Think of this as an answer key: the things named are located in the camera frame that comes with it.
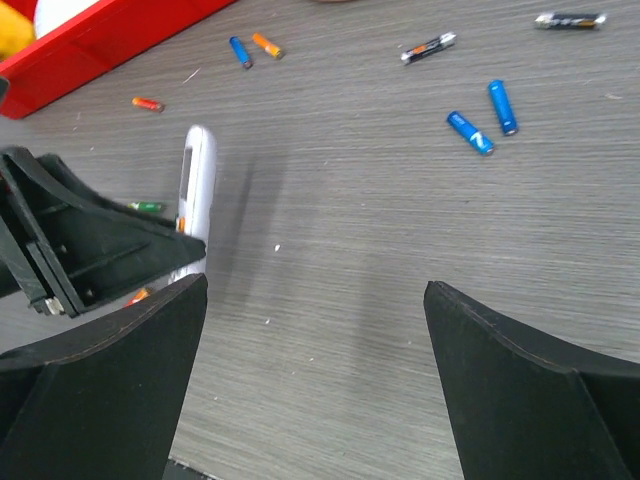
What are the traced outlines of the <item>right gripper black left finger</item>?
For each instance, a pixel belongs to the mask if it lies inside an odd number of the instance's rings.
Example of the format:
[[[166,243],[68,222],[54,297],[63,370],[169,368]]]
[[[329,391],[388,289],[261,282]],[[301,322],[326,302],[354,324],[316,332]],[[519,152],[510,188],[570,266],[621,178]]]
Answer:
[[[1,356],[4,479],[159,479],[207,308],[189,275]]]

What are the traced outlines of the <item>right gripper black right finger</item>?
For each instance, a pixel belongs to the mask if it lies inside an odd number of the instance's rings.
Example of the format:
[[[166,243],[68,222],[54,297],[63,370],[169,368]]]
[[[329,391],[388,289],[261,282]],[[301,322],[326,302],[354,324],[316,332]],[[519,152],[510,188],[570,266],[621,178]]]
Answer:
[[[431,281],[424,311],[467,479],[636,479],[639,366]]]

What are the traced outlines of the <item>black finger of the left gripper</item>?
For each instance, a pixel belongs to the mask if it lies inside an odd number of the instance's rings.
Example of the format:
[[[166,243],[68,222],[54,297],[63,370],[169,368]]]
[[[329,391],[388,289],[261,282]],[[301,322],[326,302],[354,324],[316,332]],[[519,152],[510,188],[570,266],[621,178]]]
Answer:
[[[102,197],[59,156],[2,149],[2,296],[76,317],[204,256],[203,241]]]

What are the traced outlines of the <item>black battery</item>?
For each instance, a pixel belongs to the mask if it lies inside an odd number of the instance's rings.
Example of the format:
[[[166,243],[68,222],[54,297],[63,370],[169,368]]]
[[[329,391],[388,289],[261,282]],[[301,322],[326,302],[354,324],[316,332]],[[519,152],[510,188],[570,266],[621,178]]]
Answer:
[[[401,61],[404,65],[415,63],[435,53],[441,52],[456,43],[457,35],[454,32],[444,33],[421,45],[413,47],[401,54]]]
[[[539,29],[578,29],[594,30],[605,24],[607,15],[604,13],[561,13],[544,12],[536,17],[534,25]]]

